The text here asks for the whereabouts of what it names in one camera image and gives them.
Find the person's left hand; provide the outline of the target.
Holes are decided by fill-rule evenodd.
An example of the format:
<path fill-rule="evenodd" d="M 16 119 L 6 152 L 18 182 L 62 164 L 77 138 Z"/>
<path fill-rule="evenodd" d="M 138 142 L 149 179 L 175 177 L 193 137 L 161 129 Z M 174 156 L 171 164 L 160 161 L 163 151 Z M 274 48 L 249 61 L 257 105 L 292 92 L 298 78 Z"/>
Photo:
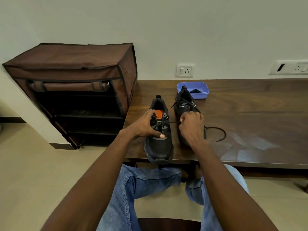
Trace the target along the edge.
<path fill-rule="evenodd" d="M 145 134 L 149 131 L 156 131 L 150 126 L 150 120 L 156 110 L 149 109 L 137 121 L 120 131 L 125 137 L 133 140 L 137 137 L 146 137 Z"/>

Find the person's right hand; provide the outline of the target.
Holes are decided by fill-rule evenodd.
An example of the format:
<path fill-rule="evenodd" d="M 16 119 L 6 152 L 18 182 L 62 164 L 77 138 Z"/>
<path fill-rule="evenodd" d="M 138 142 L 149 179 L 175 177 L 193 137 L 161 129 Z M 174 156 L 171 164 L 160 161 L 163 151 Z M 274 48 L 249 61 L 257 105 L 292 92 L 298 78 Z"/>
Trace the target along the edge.
<path fill-rule="evenodd" d="M 189 146 L 192 150 L 199 148 L 205 141 L 203 138 L 203 126 L 204 126 L 204 117 L 203 125 L 179 125 L 179 130 L 182 136 L 187 140 Z"/>

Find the black shoe with orange insole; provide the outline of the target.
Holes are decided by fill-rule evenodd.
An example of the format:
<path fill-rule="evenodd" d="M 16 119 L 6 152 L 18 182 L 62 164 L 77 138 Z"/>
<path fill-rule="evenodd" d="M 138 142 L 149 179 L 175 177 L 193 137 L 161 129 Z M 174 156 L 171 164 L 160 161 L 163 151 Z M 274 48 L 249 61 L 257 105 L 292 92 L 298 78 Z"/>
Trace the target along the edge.
<path fill-rule="evenodd" d="M 164 110 L 161 120 L 156 119 L 156 115 L 152 115 L 150 126 L 165 135 L 165 139 L 157 139 L 148 136 L 144 141 L 144 151 L 147 159 L 151 163 L 168 164 L 172 160 L 174 146 L 171 138 L 171 127 L 168 115 L 168 108 L 160 95 L 153 99 L 150 106 L 152 110 Z"/>

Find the long black shoelace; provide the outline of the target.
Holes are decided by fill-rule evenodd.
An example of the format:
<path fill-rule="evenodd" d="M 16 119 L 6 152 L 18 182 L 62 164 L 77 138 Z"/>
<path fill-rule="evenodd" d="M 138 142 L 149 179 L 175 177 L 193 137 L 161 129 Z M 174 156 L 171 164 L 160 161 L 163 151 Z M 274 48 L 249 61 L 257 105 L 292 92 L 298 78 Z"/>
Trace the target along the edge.
<path fill-rule="evenodd" d="M 170 123 L 171 129 L 176 129 L 176 132 L 177 132 L 180 144 L 185 145 L 185 146 L 189 146 L 187 140 L 182 136 L 182 134 L 181 134 L 181 132 L 179 130 L 178 126 L 180 124 L 181 124 L 181 122 L 171 122 Z M 204 125 L 203 126 L 203 138 L 205 140 L 207 139 L 207 131 L 210 130 L 210 129 L 216 129 L 216 130 L 219 130 L 219 131 L 221 131 L 223 133 L 223 137 L 218 139 L 218 140 L 216 140 L 216 143 L 224 141 L 226 139 L 227 133 L 222 128 L 219 128 L 219 127 L 207 127 L 207 126 Z"/>

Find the person's right forearm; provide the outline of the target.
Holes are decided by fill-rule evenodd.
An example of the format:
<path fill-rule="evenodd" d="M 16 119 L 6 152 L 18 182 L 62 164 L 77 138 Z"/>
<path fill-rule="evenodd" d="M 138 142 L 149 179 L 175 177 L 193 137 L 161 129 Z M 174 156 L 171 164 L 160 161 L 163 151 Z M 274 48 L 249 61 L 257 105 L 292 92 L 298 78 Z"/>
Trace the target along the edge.
<path fill-rule="evenodd" d="M 190 147 L 201 165 L 206 190 L 223 231 L 278 231 L 206 140 L 194 140 Z"/>

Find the person's left forearm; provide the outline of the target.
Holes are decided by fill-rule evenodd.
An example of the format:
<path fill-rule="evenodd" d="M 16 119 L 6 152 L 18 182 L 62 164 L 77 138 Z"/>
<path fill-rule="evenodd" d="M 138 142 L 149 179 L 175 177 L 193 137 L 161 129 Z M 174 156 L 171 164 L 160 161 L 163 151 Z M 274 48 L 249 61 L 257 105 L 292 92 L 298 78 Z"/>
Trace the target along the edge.
<path fill-rule="evenodd" d="M 129 144 L 146 131 L 125 128 L 62 199 L 40 231 L 96 231 L 105 212 Z"/>

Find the black laced shoe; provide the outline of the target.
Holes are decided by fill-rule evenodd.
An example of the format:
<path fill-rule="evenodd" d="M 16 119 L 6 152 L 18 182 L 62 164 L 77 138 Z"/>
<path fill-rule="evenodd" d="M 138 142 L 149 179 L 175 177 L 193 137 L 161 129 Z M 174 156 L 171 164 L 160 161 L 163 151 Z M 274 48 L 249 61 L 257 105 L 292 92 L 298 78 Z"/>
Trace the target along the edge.
<path fill-rule="evenodd" d="M 190 112 L 190 111 L 200 112 L 200 110 L 197 108 L 195 104 L 195 100 L 192 98 L 192 96 L 190 95 L 189 91 L 185 86 L 182 87 L 182 90 L 178 93 L 177 97 L 175 98 L 175 104 L 173 105 L 173 107 L 178 122 L 180 122 L 180 117 L 184 112 Z M 193 151 L 198 151 L 199 149 L 201 149 L 202 145 Z"/>

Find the blue plastic container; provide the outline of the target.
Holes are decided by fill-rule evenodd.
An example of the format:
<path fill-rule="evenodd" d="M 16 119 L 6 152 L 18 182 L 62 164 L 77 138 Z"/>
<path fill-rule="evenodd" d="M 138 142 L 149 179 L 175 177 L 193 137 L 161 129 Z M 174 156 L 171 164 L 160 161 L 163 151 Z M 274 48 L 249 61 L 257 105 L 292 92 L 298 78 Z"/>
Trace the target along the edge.
<path fill-rule="evenodd" d="M 193 89 L 198 89 L 198 90 L 203 92 L 203 93 L 199 93 L 199 94 L 191 94 L 190 93 L 190 95 L 194 99 L 205 99 L 208 96 L 208 94 L 210 93 L 209 88 L 207 87 L 206 83 L 202 82 L 202 81 L 180 82 L 176 86 L 178 93 L 182 90 L 183 86 L 185 86 L 187 88 L 189 93 Z"/>

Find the person's left leg in jeans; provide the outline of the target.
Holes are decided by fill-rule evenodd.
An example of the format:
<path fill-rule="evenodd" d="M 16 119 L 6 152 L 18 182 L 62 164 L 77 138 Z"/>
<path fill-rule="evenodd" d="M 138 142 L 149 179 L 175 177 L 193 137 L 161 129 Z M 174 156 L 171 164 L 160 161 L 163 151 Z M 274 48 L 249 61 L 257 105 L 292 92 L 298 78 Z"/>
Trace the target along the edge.
<path fill-rule="evenodd" d="M 137 168 L 122 165 L 111 200 L 96 231 L 141 231 L 135 199 L 165 191 L 181 183 L 179 168 Z"/>

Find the person's leg in jeans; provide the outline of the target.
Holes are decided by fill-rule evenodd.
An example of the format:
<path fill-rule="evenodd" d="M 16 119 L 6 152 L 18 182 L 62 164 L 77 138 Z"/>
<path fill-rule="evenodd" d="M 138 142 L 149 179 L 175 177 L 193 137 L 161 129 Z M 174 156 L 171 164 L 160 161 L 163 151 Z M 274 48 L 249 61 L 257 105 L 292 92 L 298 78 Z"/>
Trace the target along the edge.
<path fill-rule="evenodd" d="M 189 199 L 203 206 L 201 231 L 236 230 L 240 219 L 244 218 L 241 210 L 251 204 L 248 186 L 240 172 L 233 166 L 224 165 L 226 178 L 218 172 L 202 176 L 202 169 L 195 168 L 196 178 L 186 183 L 186 194 Z"/>
<path fill-rule="evenodd" d="M 179 168 L 137 168 L 122 165 L 111 200 L 96 231 L 141 231 L 135 199 L 165 191 L 181 183 Z"/>

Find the person's right leg in jeans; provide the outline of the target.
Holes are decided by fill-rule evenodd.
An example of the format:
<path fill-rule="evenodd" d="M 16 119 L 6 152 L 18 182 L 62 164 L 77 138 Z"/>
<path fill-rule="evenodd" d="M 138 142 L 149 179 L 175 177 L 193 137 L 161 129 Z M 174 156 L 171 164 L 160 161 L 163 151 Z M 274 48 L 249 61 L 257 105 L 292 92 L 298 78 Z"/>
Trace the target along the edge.
<path fill-rule="evenodd" d="M 224 165 L 226 178 L 218 172 L 202 176 L 202 169 L 195 168 L 196 178 L 186 183 L 186 194 L 189 199 L 203 206 L 201 231 L 236 230 L 240 219 L 244 218 L 241 210 L 251 204 L 248 186 L 240 172 L 233 166 Z"/>

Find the dark brown chair seat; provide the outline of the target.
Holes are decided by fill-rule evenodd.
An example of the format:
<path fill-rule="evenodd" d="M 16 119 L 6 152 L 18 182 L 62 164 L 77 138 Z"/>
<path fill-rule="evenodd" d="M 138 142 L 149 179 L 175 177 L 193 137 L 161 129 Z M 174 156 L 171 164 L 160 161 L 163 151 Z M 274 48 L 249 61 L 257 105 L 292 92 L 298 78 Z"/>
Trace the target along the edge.
<path fill-rule="evenodd" d="M 201 222 L 173 218 L 138 218 L 142 231 L 200 231 Z"/>

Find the brown fabric shoe rack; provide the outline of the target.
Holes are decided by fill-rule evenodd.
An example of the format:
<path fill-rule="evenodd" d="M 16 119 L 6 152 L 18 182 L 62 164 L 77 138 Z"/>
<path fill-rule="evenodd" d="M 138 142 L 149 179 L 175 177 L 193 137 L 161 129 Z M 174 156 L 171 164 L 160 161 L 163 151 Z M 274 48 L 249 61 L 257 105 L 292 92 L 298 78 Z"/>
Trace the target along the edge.
<path fill-rule="evenodd" d="M 137 83 L 133 43 L 41 43 L 2 64 L 76 150 L 107 147 L 123 128 Z"/>

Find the white wall socket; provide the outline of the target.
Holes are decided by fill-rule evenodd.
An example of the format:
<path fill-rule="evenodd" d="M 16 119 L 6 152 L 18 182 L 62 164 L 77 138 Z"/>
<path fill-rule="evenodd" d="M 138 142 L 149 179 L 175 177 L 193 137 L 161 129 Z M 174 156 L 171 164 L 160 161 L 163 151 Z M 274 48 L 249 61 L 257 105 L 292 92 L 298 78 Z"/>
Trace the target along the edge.
<path fill-rule="evenodd" d="M 195 71 L 194 63 L 178 63 L 176 67 L 175 77 L 192 78 Z"/>

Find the white wall switch panel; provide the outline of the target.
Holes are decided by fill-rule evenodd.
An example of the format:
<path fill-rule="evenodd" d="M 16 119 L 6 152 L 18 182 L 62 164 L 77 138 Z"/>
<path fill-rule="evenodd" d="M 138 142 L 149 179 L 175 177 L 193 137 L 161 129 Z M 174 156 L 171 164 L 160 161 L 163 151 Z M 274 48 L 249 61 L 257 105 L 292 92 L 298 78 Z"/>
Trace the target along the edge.
<path fill-rule="evenodd" d="M 277 60 L 269 75 L 308 75 L 308 59 Z"/>

